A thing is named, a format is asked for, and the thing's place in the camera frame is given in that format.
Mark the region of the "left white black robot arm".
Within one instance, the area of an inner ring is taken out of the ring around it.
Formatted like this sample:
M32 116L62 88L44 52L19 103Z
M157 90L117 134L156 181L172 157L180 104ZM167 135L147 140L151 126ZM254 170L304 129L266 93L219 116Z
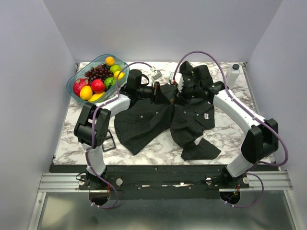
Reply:
M85 150L87 171L92 174L90 184L95 189L106 185L102 145L107 138L110 118L132 108L140 99L150 99L152 103L157 101L160 83L150 80L142 84L142 78L148 77L138 69L130 70L119 94L99 104L87 102L79 115L74 135Z

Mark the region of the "black pinstriped shirt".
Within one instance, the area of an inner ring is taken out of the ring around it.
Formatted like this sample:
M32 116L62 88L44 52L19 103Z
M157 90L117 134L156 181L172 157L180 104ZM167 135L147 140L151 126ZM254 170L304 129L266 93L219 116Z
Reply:
M114 120L117 138L136 155L169 129L174 142L183 149L183 160L215 159L221 152L215 145L204 138L195 143L205 130L215 127L214 105L204 99L177 97L175 90L174 85L161 85L156 104L140 99L132 108L117 114Z

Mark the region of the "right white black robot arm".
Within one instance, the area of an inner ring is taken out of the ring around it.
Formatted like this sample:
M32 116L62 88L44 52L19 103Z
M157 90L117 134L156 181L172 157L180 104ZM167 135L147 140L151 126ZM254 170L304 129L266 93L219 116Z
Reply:
M213 82L207 65L193 67L187 61L180 65L179 73L181 76L176 76L175 80L181 96L208 101L225 112L245 134L241 153L223 169L221 175L222 185L233 187L238 177L278 150L278 123L253 112L232 93L231 88L240 74L238 64L230 65L225 81Z

